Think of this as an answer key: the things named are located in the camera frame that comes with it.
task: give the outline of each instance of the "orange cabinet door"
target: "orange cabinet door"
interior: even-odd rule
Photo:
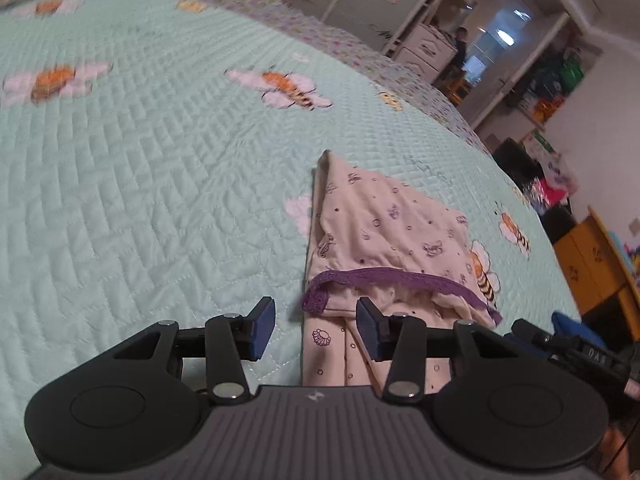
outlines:
[[[598,287],[570,234],[554,244],[558,263],[583,316],[602,301]]]
[[[625,284],[625,275],[604,234],[593,218],[571,229],[571,236],[603,298],[615,294]]]

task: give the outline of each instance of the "door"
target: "door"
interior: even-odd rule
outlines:
[[[472,129],[502,101],[569,20],[566,12],[531,20],[518,31],[515,43],[482,72],[482,79],[458,107]]]

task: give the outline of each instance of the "ceiling light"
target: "ceiling light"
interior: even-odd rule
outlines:
[[[500,39],[503,40],[507,45],[511,46],[515,43],[515,40],[503,30],[496,30],[496,32],[498,33],[498,36],[500,36]]]
[[[529,16],[526,12],[522,12],[521,10],[514,10],[513,13],[519,18],[523,19],[525,22],[531,19],[531,16]]]

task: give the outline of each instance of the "quilted bedspread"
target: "quilted bedspread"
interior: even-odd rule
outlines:
[[[491,158],[307,44],[177,4],[0,12],[3,479],[37,464],[29,398],[160,319],[201,326],[273,296],[276,329],[248,380],[299,381],[308,196],[325,149],[465,213],[469,272],[502,332],[575,315],[538,218]]]

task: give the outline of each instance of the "metal screw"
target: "metal screw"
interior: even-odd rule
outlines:
[[[244,387],[238,383],[220,383],[213,387],[212,393],[220,399],[237,399],[244,394]]]
[[[420,386],[411,381],[396,381],[389,385],[389,393],[396,397],[406,397],[411,399],[420,393]]]

